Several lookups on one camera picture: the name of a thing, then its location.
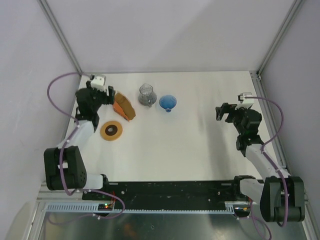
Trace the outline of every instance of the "gray floor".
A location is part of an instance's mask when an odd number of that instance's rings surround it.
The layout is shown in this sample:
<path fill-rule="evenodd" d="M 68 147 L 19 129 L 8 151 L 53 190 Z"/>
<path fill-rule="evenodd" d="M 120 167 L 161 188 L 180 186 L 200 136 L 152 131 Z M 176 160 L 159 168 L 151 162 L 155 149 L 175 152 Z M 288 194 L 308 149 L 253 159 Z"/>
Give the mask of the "gray floor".
<path fill-rule="evenodd" d="M 83 213 L 52 213 L 53 222 Z M 268 224 L 273 240 L 306 240 L 301 223 Z M 123 214 L 115 219 L 84 217 L 69 225 L 46 222 L 39 240 L 260 240 L 251 219 L 218 214 Z"/>

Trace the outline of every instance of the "white table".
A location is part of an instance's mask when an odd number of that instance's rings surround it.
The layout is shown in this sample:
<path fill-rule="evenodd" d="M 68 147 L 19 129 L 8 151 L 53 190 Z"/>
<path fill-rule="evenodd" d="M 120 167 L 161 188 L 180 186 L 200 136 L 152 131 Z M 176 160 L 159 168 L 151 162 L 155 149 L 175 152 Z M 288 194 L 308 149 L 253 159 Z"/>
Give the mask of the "white table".
<path fill-rule="evenodd" d="M 80 88 L 85 88 L 88 79 L 82 77 Z M 143 83 L 152 85 L 158 97 L 151 108 L 138 102 Z M 99 126 L 81 150 L 88 173 L 106 174 L 115 182 L 261 177 L 236 150 L 238 133 L 233 124 L 216 121 L 215 107 L 225 102 L 237 104 L 243 92 L 256 94 L 248 71 L 107 74 L 107 85 L 131 101 L 136 117 L 128 122 L 111 105 L 99 109 Z M 170 113 L 159 106 L 160 97 L 166 94 L 177 99 Z M 258 100 L 253 109 L 262 112 Z M 105 141 L 100 128 L 112 120 L 122 124 L 123 133 L 115 141 Z M 72 127 L 71 120 L 67 134 Z M 264 120 L 259 134 L 264 142 L 270 139 Z M 267 150 L 276 159 L 271 144 Z"/>

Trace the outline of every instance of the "wall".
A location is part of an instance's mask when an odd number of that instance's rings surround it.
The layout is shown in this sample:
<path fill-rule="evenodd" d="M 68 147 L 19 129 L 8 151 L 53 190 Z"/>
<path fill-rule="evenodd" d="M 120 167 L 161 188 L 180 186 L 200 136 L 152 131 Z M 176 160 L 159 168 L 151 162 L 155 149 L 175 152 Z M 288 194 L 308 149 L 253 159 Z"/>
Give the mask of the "wall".
<path fill-rule="evenodd" d="M 68 121 L 51 107 L 47 85 L 74 70 L 36 0 L 0 2 L 0 39 L 0 239 L 20 212 L 7 236 L 18 240 L 45 179 L 43 152 Z M 52 91 L 67 111 L 78 83 L 70 77 Z"/>
<path fill-rule="evenodd" d="M 84 72 L 256 70 L 294 0 L 47 0 Z"/>
<path fill-rule="evenodd" d="M 320 1 L 307 0 L 262 74 L 284 111 L 281 138 L 292 173 L 304 183 L 320 224 Z"/>

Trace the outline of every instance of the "round wooden disc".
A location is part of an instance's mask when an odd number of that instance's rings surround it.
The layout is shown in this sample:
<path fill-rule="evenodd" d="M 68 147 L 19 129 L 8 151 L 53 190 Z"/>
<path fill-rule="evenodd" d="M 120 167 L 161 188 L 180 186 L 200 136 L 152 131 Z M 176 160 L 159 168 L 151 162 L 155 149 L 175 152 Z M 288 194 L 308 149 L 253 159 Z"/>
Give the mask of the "round wooden disc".
<path fill-rule="evenodd" d="M 118 121 L 108 121 L 100 129 L 100 135 L 104 140 L 114 141 L 122 134 L 122 126 Z"/>

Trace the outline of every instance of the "blue shell-shaped dish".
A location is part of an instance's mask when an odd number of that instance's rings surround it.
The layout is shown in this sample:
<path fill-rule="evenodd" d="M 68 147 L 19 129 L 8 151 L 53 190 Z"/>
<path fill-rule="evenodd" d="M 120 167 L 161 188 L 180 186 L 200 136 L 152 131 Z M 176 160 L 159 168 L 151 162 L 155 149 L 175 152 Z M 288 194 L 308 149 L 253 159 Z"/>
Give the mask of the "blue shell-shaped dish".
<path fill-rule="evenodd" d="M 177 105 L 177 99 L 172 95 L 165 95 L 160 98 L 159 104 L 167 113 L 170 113 L 171 109 Z"/>

